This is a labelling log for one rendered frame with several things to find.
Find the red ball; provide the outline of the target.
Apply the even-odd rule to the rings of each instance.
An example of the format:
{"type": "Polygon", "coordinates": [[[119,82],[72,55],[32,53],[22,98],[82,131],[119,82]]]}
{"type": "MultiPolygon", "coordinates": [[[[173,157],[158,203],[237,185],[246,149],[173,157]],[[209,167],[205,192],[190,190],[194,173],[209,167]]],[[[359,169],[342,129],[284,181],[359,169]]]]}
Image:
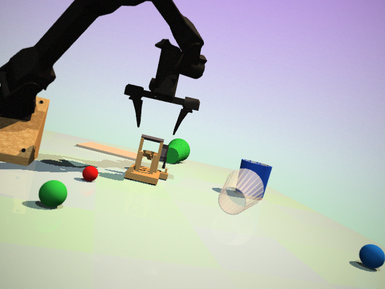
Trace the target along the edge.
{"type": "Polygon", "coordinates": [[[93,166],[88,166],[83,169],[82,177],[86,181],[94,181],[98,177],[98,170],[93,166]]]}

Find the dark blue ball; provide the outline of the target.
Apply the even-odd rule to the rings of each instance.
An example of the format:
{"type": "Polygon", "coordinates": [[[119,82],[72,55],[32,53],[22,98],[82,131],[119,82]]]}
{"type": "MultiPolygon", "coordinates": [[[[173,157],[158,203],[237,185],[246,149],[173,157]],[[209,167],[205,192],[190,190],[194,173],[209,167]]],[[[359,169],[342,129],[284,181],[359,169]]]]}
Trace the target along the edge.
{"type": "Polygon", "coordinates": [[[378,246],[373,244],[361,248],[359,257],[361,262],[369,268],[379,268],[385,262],[385,254],[378,246]]]}

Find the green ball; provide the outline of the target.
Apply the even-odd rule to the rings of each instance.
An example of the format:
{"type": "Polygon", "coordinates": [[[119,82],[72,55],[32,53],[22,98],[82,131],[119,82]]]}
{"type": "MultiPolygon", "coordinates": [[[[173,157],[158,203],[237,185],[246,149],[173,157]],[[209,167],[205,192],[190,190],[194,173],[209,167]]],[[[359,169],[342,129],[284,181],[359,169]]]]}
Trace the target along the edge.
{"type": "Polygon", "coordinates": [[[67,197],[66,186],[57,180],[45,182],[38,191],[40,202],[47,207],[60,206],[67,197]]]}

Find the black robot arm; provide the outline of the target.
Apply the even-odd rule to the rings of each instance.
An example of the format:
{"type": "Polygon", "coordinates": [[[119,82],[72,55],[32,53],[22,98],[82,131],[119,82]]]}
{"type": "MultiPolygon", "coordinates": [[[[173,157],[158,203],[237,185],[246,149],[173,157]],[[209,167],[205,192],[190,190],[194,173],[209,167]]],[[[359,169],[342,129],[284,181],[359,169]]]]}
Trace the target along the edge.
{"type": "Polygon", "coordinates": [[[204,41],[173,0],[74,0],[35,46],[21,49],[0,67],[0,117],[30,121],[37,93],[56,79],[54,64],[83,32],[99,16],[146,1],[160,12],[180,47],[172,45],[169,39],[155,44],[161,49],[158,67],[199,79],[207,62],[200,55],[204,41]]]}

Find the green cup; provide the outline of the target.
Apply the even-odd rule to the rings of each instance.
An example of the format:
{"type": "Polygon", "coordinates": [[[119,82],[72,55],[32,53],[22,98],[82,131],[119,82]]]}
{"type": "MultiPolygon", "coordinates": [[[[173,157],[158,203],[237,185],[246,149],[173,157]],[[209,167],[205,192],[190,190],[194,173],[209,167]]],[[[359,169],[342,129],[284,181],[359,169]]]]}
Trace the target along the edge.
{"type": "Polygon", "coordinates": [[[181,139],[176,138],[169,142],[168,152],[167,152],[167,160],[168,163],[177,163],[180,161],[184,161],[188,158],[190,153],[189,144],[181,139]]]}

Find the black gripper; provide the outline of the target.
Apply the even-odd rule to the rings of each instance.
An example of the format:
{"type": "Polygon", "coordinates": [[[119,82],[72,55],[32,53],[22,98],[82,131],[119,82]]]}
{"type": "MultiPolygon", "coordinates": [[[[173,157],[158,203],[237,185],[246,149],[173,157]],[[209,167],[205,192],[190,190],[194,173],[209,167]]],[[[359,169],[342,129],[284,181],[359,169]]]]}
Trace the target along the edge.
{"type": "Polygon", "coordinates": [[[174,127],[173,135],[175,135],[179,125],[188,113],[193,113],[193,110],[199,110],[200,101],[198,99],[189,97],[182,99],[175,97],[179,74],[180,73],[177,71],[158,67],[153,92],[144,90],[143,87],[132,84],[128,84],[125,87],[124,95],[130,96],[129,99],[131,99],[134,104],[138,128],[140,127],[141,122],[141,110],[143,104],[143,100],[141,100],[142,97],[183,106],[183,109],[181,109],[176,125],[174,127]],[[157,93],[161,94],[161,96],[155,95],[157,93]],[[166,98],[166,96],[170,96],[171,99],[166,98]]]}

